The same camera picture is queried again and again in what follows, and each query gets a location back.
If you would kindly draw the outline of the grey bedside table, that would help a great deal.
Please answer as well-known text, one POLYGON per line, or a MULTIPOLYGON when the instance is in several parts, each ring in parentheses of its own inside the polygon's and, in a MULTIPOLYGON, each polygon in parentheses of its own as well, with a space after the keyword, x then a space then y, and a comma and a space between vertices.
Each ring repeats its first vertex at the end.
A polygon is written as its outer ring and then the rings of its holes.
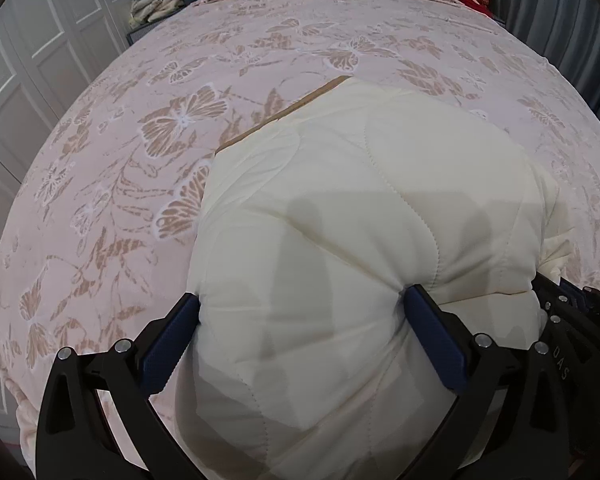
POLYGON ((138 40, 140 40, 143 37, 145 37, 148 34, 148 32, 151 32, 153 29, 155 29, 162 22, 164 22, 164 21, 168 20, 169 18, 172 18, 172 16, 180 13, 181 10, 182 10, 182 8, 176 9, 175 11, 173 11, 173 12, 171 12, 169 14, 166 14, 162 18, 158 18, 158 20, 155 20, 155 21, 150 22, 150 23, 145 23, 143 25, 137 26, 137 28, 132 29, 130 32, 128 32, 126 34, 126 42, 128 43, 128 46, 131 47, 138 40))

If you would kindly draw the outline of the cream quilted zip jacket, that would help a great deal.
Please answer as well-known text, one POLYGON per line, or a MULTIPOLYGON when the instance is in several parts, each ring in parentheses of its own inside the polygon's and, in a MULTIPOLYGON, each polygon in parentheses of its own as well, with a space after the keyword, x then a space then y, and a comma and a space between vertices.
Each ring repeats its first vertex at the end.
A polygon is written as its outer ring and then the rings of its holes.
POLYGON ((498 127, 349 78, 220 148, 187 288, 175 426, 215 479, 393 479, 454 396, 399 300, 419 284, 525 349, 571 256, 554 178, 498 127))

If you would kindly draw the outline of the pile of beige cloths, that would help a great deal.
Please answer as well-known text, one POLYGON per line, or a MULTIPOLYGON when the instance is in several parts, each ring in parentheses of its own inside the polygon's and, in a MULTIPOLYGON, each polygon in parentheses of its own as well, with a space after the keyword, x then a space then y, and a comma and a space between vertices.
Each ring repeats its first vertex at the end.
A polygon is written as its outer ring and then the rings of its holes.
POLYGON ((184 0, 134 0, 129 17, 130 29, 137 29, 166 18, 184 6, 184 0))

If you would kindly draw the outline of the white panelled wardrobe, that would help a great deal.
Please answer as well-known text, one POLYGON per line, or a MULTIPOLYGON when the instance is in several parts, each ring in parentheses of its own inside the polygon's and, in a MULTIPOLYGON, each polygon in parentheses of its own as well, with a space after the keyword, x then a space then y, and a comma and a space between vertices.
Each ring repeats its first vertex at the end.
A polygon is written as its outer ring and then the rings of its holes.
POLYGON ((144 75, 113 46, 94 70, 64 3, 10 0, 0 11, 0 54, 14 71, 0 148, 20 183, 0 240, 0 379, 22 422, 40 408, 59 346, 102 341, 87 301, 144 247, 111 211, 114 170, 140 147, 133 100, 144 75))

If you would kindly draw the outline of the grey curtain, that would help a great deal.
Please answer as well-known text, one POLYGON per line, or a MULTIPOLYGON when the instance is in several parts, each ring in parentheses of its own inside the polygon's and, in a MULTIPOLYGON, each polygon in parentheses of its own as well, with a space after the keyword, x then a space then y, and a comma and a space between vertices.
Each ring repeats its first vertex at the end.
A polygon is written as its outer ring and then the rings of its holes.
POLYGON ((595 0, 491 0, 514 36, 547 58, 600 120, 600 5, 595 0))

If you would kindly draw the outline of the pink butterfly bedspread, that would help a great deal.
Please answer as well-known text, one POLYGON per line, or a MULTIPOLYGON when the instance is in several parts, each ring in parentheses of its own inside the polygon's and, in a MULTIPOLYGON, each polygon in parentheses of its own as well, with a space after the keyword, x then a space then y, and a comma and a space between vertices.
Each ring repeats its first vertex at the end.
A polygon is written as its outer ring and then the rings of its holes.
POLYGON ((342 75, 463 107, 567 192, 567 276, 600 288, 600 121, 545 58, 443 0, 197 2, 130 47, 38 151, 0 240, 0 377, 34 460, 58 349, 99 351, 184 290, 213 152, 342 75))

